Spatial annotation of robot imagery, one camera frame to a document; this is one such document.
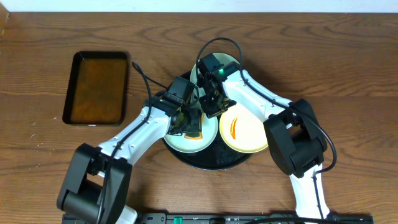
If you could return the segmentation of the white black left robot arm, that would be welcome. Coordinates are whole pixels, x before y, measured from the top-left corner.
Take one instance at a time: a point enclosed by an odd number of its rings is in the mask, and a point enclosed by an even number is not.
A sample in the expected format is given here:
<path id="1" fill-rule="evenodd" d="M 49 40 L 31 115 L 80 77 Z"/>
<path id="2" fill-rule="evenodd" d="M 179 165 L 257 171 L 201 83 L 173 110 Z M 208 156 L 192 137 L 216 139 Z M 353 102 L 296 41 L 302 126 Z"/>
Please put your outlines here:
<path id="1" fill-rule="evenodd" d="M 57 208 L 85 223 L 134 223 L 137 212 L 126 205 L 134 164 L 158 139 L 201 123 L 199 108 L 147 100 L 139 116 L 110 140 L 79 146 L 63 180 Z"/>

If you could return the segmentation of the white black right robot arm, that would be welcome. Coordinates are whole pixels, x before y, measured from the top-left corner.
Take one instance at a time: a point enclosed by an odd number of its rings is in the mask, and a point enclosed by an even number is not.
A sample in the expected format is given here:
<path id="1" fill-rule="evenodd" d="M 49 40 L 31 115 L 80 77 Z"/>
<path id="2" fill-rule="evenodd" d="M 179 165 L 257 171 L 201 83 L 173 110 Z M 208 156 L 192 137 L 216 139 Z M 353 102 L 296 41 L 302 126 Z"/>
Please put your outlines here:
<path id="1" fill-rule="evenodd" d="M 238 62 L 224 65 L 217 59 L 201 59 L 195 65 L 195 75 L 198 86 L 205 91 L 200 103 L 208 116 L 224 113 L 238 103 L 262 121 L 271 157 L 290 177 L 296 214 L 300 218 L 329 218 L 321 174 L 331 168 L 322 166 L 323 154 L 327 149 L 336 149 L 309 102 L 293 102 L 276 95 Z"/>

